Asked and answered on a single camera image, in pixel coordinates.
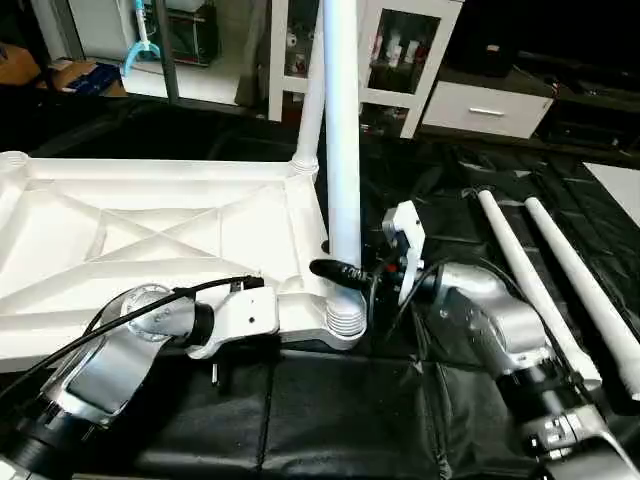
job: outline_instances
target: floor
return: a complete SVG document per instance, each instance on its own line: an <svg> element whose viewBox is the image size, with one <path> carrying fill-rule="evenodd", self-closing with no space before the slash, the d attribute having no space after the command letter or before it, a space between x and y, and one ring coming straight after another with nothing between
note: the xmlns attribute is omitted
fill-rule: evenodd
<svg viewBox="0 0 640 480"><path fill-rule="evenodd" d="M192 100L236 105L242 72L245 34L229 32L222 38L222 54L208 67L176 63L179 95ZM167 98L160 62L138 62L122 83L128 93Z"/></svg>

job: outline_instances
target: black tarp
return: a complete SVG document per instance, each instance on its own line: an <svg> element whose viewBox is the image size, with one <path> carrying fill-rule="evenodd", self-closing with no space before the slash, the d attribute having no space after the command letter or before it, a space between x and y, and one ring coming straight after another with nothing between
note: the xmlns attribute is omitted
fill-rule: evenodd
<svg viewBox="0 0 640 480"><path fill-rule="evenodd" d="M147 109L134 119L118 114L122 125L55 154L139 158L114 141L130 138L141 118L145 129L158 131L170 129L166 122L171 118L180 118L180 132L188 131L189 121L197 132L204 129L202 122L220 121L209 112L167 109ZM224 141L213 146L217 158L286 160L294 148L295 132L265 122L229 122L226 130L220 127ZM184 142L164 137L148 137L148 151L161 152L163 146L173 151ZM203 158L212 151L212 140L190 138L177 158ZM60 145L56 141L50 145ZM130 148L138 153L145 145ZM640 458L637 410L625 400L588 315L521 204L528 194L539 196L639 335L640 229L579 159L366 137L361 171L363 253L369 268L384 248L380 222L385 210L407 199L416 204L427 232L427 261L454 254L487 258L506 268L474 196L479 187L494 190L561 312L605 377L604 391L596 397L612 429ZM322 171L317 190L326 213ZM427 309L417 305L413 313L424 315ZM388 327L392 313L380 310L380 330ZM446 348L430 348L428 360L417 362L410 322L388 343L378 337L367 335L351 352L267 340L230 346L220 356L218 387L210 383L210 363L162 358L123 417L84 457L83 470L149 478L527 476L533 462L519 452L497 388L456 343L459 338L433 339Z"/></svg>

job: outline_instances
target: white pole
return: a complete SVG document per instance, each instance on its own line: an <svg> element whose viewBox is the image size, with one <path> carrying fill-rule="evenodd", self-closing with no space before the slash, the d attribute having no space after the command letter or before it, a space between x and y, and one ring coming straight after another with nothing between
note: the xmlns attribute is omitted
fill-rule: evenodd
<svg viewBox="0 0 640 480"><path fill-rule="evenodd" d="M640 400L640 343L540 200L524 204L609 347L631 398Z"/></svg>
<svg viewBox="0 0 640 480"><path fill-rule="evenodd" d="M307 93L302 106L302 119L298 132L298 147L290 165L299 174L318 172L318 140L324 113L324 27L322 0L318 5L316 28L313 34Z"/></svg>
<svg viewBox="0 0 640 480"><path fill-rule="evenodd" d="M324 0L327 96L327 186L332 256L360 266L360 151L357 0ZM362 295L336 287L327 300L327 325L353 339L366 329Z"/></svg>
<svg viewBox="0 0 640 480"><path fill-rule="evenodd" d="M569 327L567 327L555 302L513 233L493 195L490 191L483 190L478 194L478 198L518 285L542 317L567 357L567 361L576 372L582 375L587 388L593 389L600 386L602 378L593 361L582 351L573 338Z"/></svg>

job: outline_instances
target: black cable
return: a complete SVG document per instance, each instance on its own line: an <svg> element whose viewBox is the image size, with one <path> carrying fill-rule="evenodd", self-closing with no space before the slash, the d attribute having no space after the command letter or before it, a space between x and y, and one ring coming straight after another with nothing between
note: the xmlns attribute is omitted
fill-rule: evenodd
<svg viewBox="0 0 640 480"><path fill-rule="evenodd" d="M400 252L397 248L394 248L393 251L382 260L376 269L373 271L371 275L371 285L369 286L369 302L367 304L367 325L373 328L373 322L375 320L373 316L374 306L376 303L376 290L378 289L378 283L380 283L380 277L384 270L391 265L393 261L395 261L400 256Z"/></svg>
<svg viewBox="0 0 640 480"><path fill-rule="evenodd" d="M420 274L420 276L418 277L418 279L414 283L413 288L411 289L411 291L407 295L407 298L405 298L405 300L402 303L402 305L400 305L400 309L398 310L398 313L396 314L396 316L393 319L393 322L391 324L391 328L389 329L389 332L385 336L385 341L388 341L389 338L391 338L391 336L393 335L395 330L398 328L398 326L402 322L402 317L404 316L404 313L405 313L407 307L409 306L409 303L411 302L411 300L415 296L416 292L420 289L420 286L422 285L424 280L429 275L434 273L440 266L444 265L445 263L450 263L450 262L456 262L456 263L462 263L462 264L466 263L466 264L471 264L471 265L474 265L474 266L478 266L478 267L484 268L485 270L495 274L500 280L502 280L511 290L513 290L516 293L516 295L518 295L520 297L521 300L527 301L527 297L524 295L524 293L522 292L522 289L513 280L513 278L511 278L511 276L507 272L502 270L495 263L493 263L493 262L491 262L491 261L489 261L489 260L487 260L485 258L482 258L482 257L473 258L473 257L464 256L464 255L455 255L455 256L444 257L444 258L441 258L440 260L436 260L428 268L426 268L425 270L422 271L422 273Z"/></svg>
<svg viewBox="0 0 640 480"><path fill-rule="evenodd" d="M111 305L113 302L115 302L118 298L120 298L122 295L124 295L125 293L127 293L129 290L125 290L124 292L119 293L118 295L116 295L115 297L113 297L111 300L109 300L107 303L104 304L104 306L98 311L98 313L95 314L95 316L91 319L91 321L87 324L86 328L84 329L84 332L82 333L82 336L84 337L85 335L91 333L91 331L93 331L93 328L98 324L98 322L100 321L100 319L102 318L102 315L104 315L105 310L107 309L107 307L109 305Z"/></svg>
<svg viewBox="0 0 640 480"><path fill-rule="evenodd" d="M2 400L4 400L12 391L17 389L20 385L22 385L24 382L29 380L31 377L36 375L41 370L47 367L50 367L51 365L56 363L58 360L62 360L64 357L72 353L74 350L89 343L91 340L94 340L95 338L98 338L99 336L104 335L108 331L119 327L120 325L124 325L125 323L130 322L131 320L134 320L146 313L149 313L155 310L156 308L160 308L163 305L171 303L175 300L178 300L183 297L188 297L190 295L194 295L196 292L199 292L201 290L219 287L221 285L228 285L230 283L245 282L251 278L252 278L251 276L223 278L221 280L212 280L209 282L201 283L199 285L195 285L193 287L183 288L183 289L180 289L179 292L174 292L170 295L167 295L166 297L161 298L160 300L156 300L155 302L150 303L149 305L145 305L144 307L134 310L133 312L127 313L126 315L123 315L114 320L111 320L110 322L107 322L104 325L101 325L100 327L87 333L86 335L82 335L81 337L75 339L74 341L65 345L61 349L55 351L45 359L36 363L33 367L31 367L29 370L27 370L22 375L20 375L20 377L18 377L13 383L11 383L7 388L5 388L0 393L0 403L2 403Z"/></svg>
<svg viewBox="0 0 640 480"><path fill-rule="evenodd" d="M391 322L391 328L389 329L389 331L387 332L387 335L385 336L385 341L388 341L391 338L391 335L393 335L395 330L400 325L400 322L402 321L402 316L404 315L405 310L409 306L409 303L411 303L411 300L413 300L413 297L415 296L416 292L420 289L420 287L422 286L422 283L426 280L426 278L429 275L433 274L441 265L444 265L445 263L448 263L450 261L451 261L450 257L442 258L440 260L435 261L431 265L429 265L429 267L425 268L422 271L422 273L420 273L420 275L418 276L418 279L413 284L413 288L409 291L407 298L405 298L404 302L402 302L402 305L400 305L400 309L398 310L398 313L394 317L393 322Z"/></svg>

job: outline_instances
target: glass cabinet door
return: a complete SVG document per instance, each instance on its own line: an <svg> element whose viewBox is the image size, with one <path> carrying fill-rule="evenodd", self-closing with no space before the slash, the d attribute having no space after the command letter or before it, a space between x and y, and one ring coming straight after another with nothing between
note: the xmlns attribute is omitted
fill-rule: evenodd
<svg viewBox="0 0 640 480"><path fill-rule="evenodd" d="M415 93L440 19L384 8L368 70L369 88Z"/></svg>
<svg viewBox="0 0 640 480"><path fill-rule="evenodd" d="M284 74L307 78L319 0L288 0Z"/></svg>
<svg viewBox="0 0 640 480"><path fill-rule="evenodd" d="M360 39L360 101L413 136L462 4L452 0L367 0Z"/></svg>

